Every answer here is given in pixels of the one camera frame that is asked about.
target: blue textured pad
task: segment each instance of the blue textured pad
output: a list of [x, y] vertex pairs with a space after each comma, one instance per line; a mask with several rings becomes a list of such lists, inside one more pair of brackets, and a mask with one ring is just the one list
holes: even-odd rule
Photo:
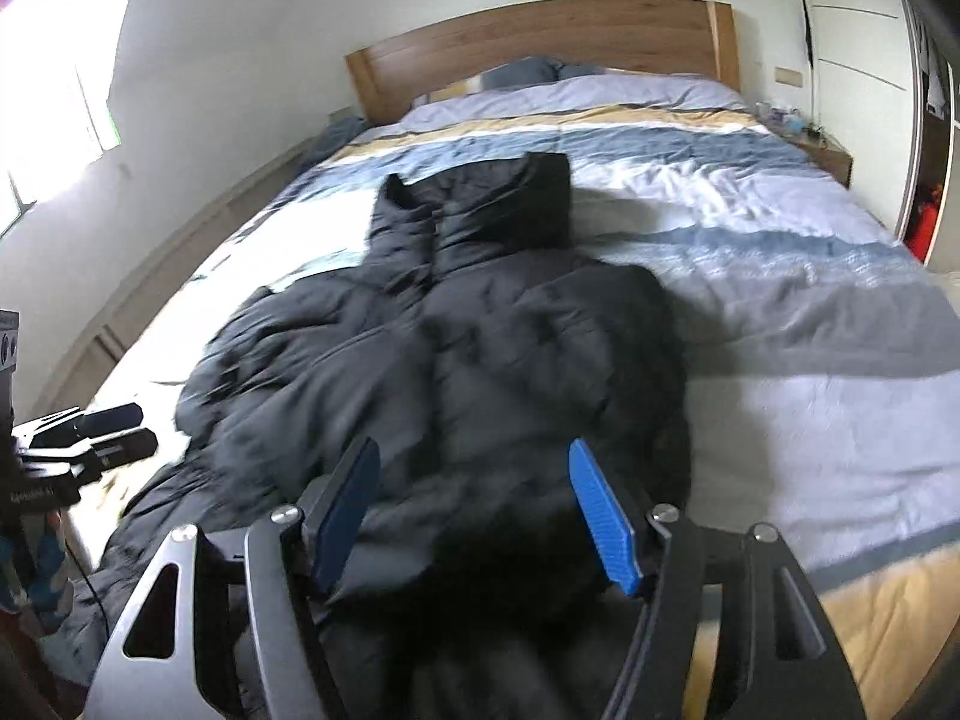
[[611, 581], [627, 595], [640, 587], [640, 567], [634, 557], [635, 534], [623, 514], [592, 451], [583, 439], [570, 445], [570, 484], [587, 519], [600, 560]]
[[313, 583], [329, 592], [344, 573], [360, 523], [373, 502], [380, 481], [380, 449], [368, 441], [360, 451], [337, 499], [317, 532]]

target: headboard post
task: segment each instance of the headboard post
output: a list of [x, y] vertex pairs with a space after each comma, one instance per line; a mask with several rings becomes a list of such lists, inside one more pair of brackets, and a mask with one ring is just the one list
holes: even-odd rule
[[392, 124], [414, 98], [530, 55], [740, 88], [733, 9], [702, 0], [540, 0], [469, 13], [346, 57], [364, 113]]

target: bed frame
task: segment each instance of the bed frame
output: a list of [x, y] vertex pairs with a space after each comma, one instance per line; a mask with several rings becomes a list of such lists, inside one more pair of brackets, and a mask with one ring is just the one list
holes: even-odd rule
[[419, 95], [505, 62], [550, 55], [740, 89], [733, 9], [702, 0], [541, 0], [434, 23], [346, 57], [367, 119], [392, 124]]

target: nightstand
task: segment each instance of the nightstand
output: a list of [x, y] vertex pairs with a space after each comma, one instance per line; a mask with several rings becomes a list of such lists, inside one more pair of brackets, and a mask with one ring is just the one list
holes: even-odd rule
[[801, 148], [813, 163], [821, 170], [825, 170], [832, 175], [838, 182], [850, 189], [850, 176], [853, 171], [853, 157], [851, 157], [840, 143], [834, 141], [827, 134], [811, 135], [804, 131], [800, 135], [791, 135], [779, 127], [770, 127], [776, 135], [783, 138], [787, 143], [793, 143], [797, 148]]

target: metal pivot bolt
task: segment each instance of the metal pivot bolt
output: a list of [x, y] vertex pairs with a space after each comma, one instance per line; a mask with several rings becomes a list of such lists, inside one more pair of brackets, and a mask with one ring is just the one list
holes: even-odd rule
[[281, 506], [279, 509], [274, 509], [270, 512], [270, 519], [277, 525], [289, 525], [291, 522], [296, 522], [299, 519], [299, 509], [296, 506]]
[[754, 538], [764, 544], [772, 544], [779, 538], [778, 530], [766, 522], [754, 526]]
[[170, 536], [174, 541], [193, 541], [197, 537], [197, 526], [192, 522], [178, 525], [170, 532]]
[[680, 512], [677, 507], [668, 503], [656, 504], [653, 515], [657, 522], [676, 522], [680, 519]]

